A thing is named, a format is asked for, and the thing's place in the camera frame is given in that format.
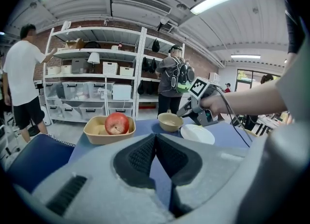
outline forearm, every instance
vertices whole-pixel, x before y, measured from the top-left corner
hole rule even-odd
[[[9,82],[8,82],[8,74],[3,72],[3,93],[4,95],[9,94]]]
[[[276,82],[266,82],[245,92],[226,93],[225,97],[236,114],[260,115],[286,111]],[[226,106],[221,106],[219,111],[228,113]]]

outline air vent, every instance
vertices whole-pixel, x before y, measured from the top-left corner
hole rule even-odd
[[[171,8],[168,5],[165,5],[157,0],[122,0],[122,1],[129,1],[129,2],[143,4],[151,8],[165,12],[166,14],[170,14],[170,11],[171,11]]]
[[[46,207],[54,213],[62,216],[86,181],[87,178],[83,176],[75,176],[71,178],[50,200]]]

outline ceiling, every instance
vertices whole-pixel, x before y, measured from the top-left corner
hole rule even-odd
[[[283,0],[231,0],[198,16],[189,8],[202,0],[157,1],[168,5],[170,13],[122,0],[20,0],[4,29],[6,35],[0,35],[0,46],[12,45],[26,23],[43,31],[65,20],[113,17],[156,28],[166,16],[171,35],[219,67],[231,60],[231,54],[259,54],[262,63],[284,66],[288,35]]]

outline lamp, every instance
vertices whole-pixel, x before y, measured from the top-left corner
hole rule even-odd
[[[93,64],[92,65],[92,71],[91,73],[94,73],[95,64],[100,63],[100,57],[98,52],[92,52],[88,58],[88,63]]]

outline bowl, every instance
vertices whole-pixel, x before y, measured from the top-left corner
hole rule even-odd
[[[95,116],[89,120],[84,127],[84,133],[87,135],[89,142],[92,144],[111,144],[121,140],[125,140],[134,136],[136,131],[135,121],[127,116],[129,121],[129,130],[125,134],[110,135],[105,129],[105,121],[107,116]]]
[[[183,125],[183,119],[173,113],[161,113],[158,120],[160,127],[167,132],[175,132]]]

